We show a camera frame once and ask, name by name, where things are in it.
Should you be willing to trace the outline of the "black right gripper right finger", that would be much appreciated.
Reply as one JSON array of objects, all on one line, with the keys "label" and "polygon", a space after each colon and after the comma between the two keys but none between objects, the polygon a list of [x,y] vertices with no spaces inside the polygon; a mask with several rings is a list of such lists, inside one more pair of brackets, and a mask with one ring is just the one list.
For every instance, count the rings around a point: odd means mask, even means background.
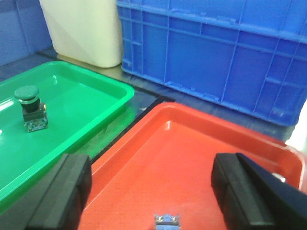
[{"label": "black right gripper right finger", "polygon": [[211,186],[229,230],[305,230],[307,195],[242,153],[218,153]]}]

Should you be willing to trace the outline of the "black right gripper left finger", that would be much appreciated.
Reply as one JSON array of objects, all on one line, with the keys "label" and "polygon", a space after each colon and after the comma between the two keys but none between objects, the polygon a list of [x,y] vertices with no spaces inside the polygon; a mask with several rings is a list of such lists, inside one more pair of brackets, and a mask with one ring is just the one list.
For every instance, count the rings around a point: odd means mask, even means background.
[{"label": "black right gripper left finger", "polygon": [[76,230],[92,188],[91,160],[64,154],[0,216],[2,230]]}]

